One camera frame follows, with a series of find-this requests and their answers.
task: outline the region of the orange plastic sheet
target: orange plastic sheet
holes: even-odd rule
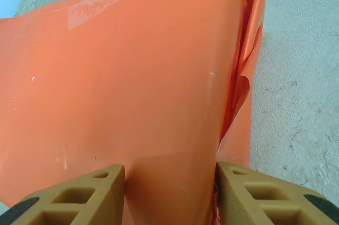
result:
[[[120,163],[123,224],[215,221],[248,166],[264,0],[65,0],[0,20],[0,200]]]

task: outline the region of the orange tarp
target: orange tarp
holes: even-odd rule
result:
[[[126,167],[123,224],[215,221],[248,166],[264,0],[65,0],[0,20],[0,200]]]

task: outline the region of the fold in plastic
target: fold in plastic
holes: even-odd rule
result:
[[[123,224],[210,224],[248,165],[264,0],[65,0],[0,20],[0,200],[126,167]]]

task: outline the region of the concrete floor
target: concrete floor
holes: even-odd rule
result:
[[[17,14],[57,0],[22,0]],[[251,168],[339,205],[338,0],[267,0]]]

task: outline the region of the gray concrete surface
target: gray concrete surface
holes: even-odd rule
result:
[[[56,0],[22,0],[17,14]],[[339,0],[267,0],[251,168],[339,205]]]

